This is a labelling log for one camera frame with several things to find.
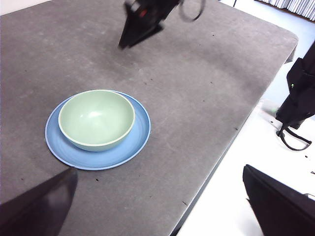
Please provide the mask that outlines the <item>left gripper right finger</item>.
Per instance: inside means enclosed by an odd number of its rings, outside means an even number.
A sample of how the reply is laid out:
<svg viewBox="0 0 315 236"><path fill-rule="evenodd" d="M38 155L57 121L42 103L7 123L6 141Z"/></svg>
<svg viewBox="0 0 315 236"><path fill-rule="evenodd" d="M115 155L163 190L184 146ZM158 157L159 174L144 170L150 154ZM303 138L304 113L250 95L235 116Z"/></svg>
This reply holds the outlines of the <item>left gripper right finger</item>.
<svg viewBox="0 0 315 236"><path fill-rule="evenodd" d="M251 165L243 168L248 201L265 236L313 236L315 201Z"/></svg>

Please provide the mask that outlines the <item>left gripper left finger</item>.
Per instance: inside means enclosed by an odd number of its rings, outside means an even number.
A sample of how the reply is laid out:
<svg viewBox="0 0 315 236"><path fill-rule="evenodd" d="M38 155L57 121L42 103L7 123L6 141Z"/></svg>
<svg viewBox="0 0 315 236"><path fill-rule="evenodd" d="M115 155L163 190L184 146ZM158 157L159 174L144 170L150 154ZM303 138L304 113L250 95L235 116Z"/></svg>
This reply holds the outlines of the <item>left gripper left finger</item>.
<svg viewBox="0 0 315 236"><path fill-rule="evenodd" d="M57 236L71 208L76 168L57 174L0 205L2 236Z"/></svg>

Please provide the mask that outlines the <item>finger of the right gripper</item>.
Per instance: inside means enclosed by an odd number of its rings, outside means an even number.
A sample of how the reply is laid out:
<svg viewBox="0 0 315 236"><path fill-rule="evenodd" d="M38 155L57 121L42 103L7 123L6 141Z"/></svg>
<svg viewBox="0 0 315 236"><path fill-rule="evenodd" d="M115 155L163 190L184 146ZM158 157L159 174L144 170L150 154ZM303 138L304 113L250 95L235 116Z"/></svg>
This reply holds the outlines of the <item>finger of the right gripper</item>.
<svg viewBox="0 0 315 236"><path fill-rule="evenodd" d="M123 31L123 48L131 48L162 30L163 26L161 24L154 25L148 29L130 25Z"/></svg>
<svg viewBox="0 0 315 236"><path fill-rule="evenodd" d="M140 40L148 31L148 24L140 12L133 11L131 5L124 5L126 11L126 22L119 41L119 47L125 49L131 47Z"/></svg>

